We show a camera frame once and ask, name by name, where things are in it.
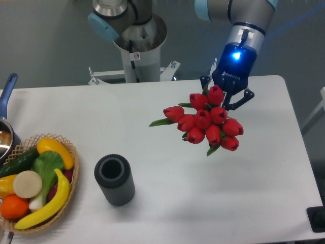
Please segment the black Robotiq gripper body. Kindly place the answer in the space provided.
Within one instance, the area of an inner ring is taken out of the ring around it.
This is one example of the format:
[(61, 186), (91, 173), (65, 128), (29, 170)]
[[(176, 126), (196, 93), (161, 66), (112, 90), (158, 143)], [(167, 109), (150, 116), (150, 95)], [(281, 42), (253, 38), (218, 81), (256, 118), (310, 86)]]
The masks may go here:
[(231, 95), (241, 92), (248, 86), (248, 77), (256, 57), (254, 50), (227, 44), (216, 70), (212, 73), (214, 84)]

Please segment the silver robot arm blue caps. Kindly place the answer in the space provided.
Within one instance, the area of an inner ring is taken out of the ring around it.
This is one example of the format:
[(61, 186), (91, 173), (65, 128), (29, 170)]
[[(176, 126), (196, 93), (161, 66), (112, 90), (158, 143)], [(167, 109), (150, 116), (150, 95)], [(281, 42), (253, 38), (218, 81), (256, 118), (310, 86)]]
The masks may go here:
[[(152, 11), (152, 1), (93, 1), (92, 29), (121, 52), (128, 83), (161, 81), (160, 49), (167, 26)], [(227, 19), (232, 30), (216, 67), (201, 84), (213, 81), (225, 92), (222, 107), (235, 110), (254, 97), (248, 77), (261, 48), (276, 1), (195, 1), (196, 15), (206, 21)]]

